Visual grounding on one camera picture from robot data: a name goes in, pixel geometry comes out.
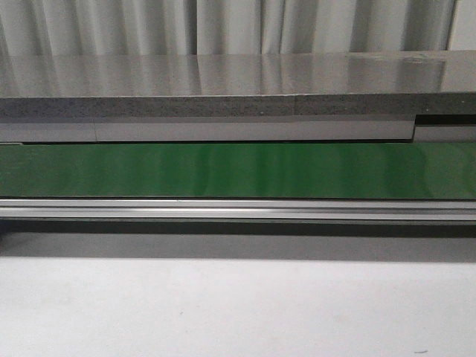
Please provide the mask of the green conveyor belt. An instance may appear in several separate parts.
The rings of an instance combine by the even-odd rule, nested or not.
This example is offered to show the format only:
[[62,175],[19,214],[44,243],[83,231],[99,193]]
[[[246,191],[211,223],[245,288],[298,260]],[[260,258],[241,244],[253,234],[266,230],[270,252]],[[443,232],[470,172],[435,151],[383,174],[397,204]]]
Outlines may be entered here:
[[475,198],[472,143],[1,147],[7,198]]

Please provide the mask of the grey metal base profile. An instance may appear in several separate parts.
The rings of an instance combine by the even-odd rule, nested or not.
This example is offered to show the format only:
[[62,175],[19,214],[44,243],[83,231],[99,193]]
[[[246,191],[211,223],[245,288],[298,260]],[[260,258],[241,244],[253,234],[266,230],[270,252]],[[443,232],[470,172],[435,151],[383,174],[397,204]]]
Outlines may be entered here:
[[474,115],[1,119],[3,143],[474,140]]

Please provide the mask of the grey granite slab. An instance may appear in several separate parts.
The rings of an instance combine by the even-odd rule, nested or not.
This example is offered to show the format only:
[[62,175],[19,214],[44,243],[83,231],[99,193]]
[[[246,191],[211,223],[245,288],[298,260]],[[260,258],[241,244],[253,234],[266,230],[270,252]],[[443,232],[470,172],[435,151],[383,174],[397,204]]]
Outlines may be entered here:
[[474,51],[1,58],[4,118],[474,113]]

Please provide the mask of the white curtain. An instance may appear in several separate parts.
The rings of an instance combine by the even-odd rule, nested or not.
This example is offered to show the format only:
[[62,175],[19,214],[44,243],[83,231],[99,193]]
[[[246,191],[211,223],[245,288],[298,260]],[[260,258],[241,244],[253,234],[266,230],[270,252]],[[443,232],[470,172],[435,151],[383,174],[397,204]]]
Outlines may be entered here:
[[5,56],[474,48],[473,1],[1,3],[1,53]]

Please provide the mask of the aluminium conveyor frame rail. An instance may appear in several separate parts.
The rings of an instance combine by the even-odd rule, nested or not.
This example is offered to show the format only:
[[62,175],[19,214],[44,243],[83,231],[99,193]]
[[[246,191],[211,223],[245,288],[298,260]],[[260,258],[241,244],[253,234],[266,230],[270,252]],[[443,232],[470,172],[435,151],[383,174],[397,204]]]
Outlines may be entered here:
[[473,200],[2,199],[2,219],[473,223]]

